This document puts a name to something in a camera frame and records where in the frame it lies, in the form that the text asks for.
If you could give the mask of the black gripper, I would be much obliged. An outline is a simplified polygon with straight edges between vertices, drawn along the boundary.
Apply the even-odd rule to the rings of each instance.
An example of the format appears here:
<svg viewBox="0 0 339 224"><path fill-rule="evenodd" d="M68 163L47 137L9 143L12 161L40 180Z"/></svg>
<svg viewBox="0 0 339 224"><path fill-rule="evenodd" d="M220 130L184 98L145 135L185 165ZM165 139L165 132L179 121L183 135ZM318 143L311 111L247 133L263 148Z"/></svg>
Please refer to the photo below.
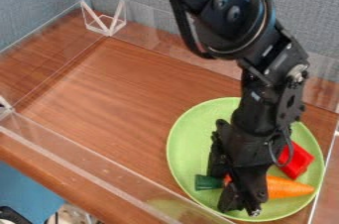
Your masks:
<svg viewBox="0 0 339 224"><path fill-rule="evenodd" d="M217 209L227 213L245 210L249 217L257 217L260 205L267 202L267 167L282 164L278 158L284 147L294 155L291 131L284 128L270 135L252 135L225 120L216 121L212 132L212 146L208 157L207 175L231 181L224 185Z"/></svg>

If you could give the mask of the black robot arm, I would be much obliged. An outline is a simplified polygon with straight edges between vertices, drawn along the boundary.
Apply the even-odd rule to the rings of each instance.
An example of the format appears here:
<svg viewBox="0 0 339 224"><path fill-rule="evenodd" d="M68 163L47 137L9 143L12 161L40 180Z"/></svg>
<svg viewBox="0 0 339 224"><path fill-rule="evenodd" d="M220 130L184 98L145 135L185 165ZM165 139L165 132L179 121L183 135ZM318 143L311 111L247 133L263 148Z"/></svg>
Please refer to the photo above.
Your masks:
<svg viewBox="0 0 339 224"><path fill-rule="evenodd" d="M304 105L307 52L275 18L272 0L169 0L184 43L205 59L233 59L243 69L241 101L216 121L208 175L231 178L217 208L260 214L266 173L291 149L291 124Z"/></svg>

